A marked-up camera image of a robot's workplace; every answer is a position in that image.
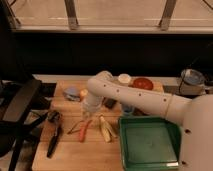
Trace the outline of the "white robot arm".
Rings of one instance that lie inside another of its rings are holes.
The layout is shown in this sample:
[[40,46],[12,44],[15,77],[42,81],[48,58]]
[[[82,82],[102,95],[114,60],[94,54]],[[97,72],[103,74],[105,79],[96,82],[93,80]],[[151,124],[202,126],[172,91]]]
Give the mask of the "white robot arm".
[[123,86],[113,80],[110,72],[102,71],[87,81],[82,108],[89,116],[100,109],[106,97],[180,125],[183,133],[178,171],[213,171],[213,94],[189,99]]

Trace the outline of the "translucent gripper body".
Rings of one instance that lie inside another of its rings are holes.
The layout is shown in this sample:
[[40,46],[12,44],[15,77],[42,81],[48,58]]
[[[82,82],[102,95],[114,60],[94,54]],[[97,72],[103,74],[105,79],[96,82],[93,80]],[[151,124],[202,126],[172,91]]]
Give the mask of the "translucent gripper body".
[[82,102],[82,115],[84,119],[88,119],[93,116],[101,108],[100,101],[84,100]]

